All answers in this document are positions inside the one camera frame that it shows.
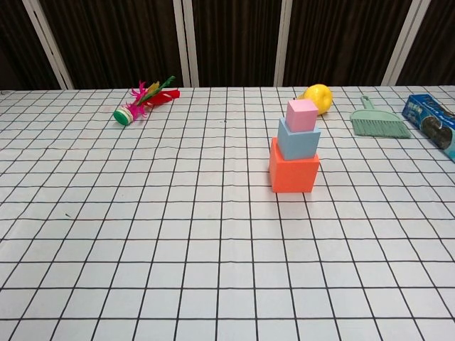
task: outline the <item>blue box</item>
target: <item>blue box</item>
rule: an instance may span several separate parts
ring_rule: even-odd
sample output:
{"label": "blue box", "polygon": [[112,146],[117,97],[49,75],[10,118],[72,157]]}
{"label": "blue box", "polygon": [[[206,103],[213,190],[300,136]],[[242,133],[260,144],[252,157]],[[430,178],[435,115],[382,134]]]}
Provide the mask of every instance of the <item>blue box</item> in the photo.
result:
{"label": "blue box", "polygon": [[300,158],[312,158],[318,148],[321,130],[315,127],[313,131],[293,133],[289,130],[284,117],[279,119],[278,147],[286,161]]}
{"label": "blue box", "polygon": [[455,161],[455,115],[430,94],[411,94],[402,115]]}

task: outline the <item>toy block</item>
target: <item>toy block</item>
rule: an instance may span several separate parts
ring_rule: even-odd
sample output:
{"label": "toy block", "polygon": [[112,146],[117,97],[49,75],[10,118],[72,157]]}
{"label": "toy block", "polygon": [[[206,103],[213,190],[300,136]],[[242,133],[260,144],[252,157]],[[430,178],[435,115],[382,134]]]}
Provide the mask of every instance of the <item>toy block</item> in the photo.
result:
{"label": "toy block", "polygon": [[293,133],[284,118],[279,119],[278,146],[284,160],[312,158],[318,148],[321,130],[316,126],[313,131]]}
{"label": "toy block", "polygon": [[293,99],[287,102],[286,123],[293,133],[312,131],[317,116],[318,107],[310,99]]}
{"label": "toy block", "polygon": [[309,193],[313,190],[318,173],[319,157],[286,161],[278,148],[277,138],[270,148],[269,174],[272,191],[275,193]]}

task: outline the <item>red feather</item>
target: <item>red feather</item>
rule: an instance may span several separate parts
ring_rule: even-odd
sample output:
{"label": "red feather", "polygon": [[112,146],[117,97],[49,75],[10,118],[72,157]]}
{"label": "red feather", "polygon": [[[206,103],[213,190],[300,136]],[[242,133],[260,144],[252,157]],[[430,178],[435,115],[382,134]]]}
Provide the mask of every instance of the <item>red feather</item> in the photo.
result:
{"label": "red feather", "polygon": [[174,98],[180,97],[180,91],[178,90],[161,90],[158,94],[153,96],[152,98],[146,100],[144,105],[150,107],[152,105],[160,105],[167,102],[170,102]]}

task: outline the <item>orange cube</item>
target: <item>orange cube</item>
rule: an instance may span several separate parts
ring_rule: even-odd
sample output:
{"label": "orange cube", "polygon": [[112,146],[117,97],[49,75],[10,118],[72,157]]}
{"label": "orange cube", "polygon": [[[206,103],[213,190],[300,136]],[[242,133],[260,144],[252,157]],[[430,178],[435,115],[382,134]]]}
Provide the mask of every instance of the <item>orange cube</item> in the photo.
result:
{"label": "orange cube", "polygon": [[277,138],[270,148],[270,182],[275,193],[305,192],[313,190],[319,168],[319,157],[285,161],[279,151]]}

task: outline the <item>dustpan handle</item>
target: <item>dustpan handle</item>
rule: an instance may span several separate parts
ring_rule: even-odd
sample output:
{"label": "dustpan handle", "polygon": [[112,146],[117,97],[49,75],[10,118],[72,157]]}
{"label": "dustpan handle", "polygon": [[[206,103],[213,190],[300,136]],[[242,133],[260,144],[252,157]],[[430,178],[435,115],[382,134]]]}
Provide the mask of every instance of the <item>dustpan handle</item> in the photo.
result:
{"label": "dustpan handle", "polygon": [[370,101],[370,98],[368,96],[362,96],[360,98],[360,100],[362,101],[362,104],[363,104],[363,107],[365,109],[374,109],[375,106],[373,105],[373,103]]}

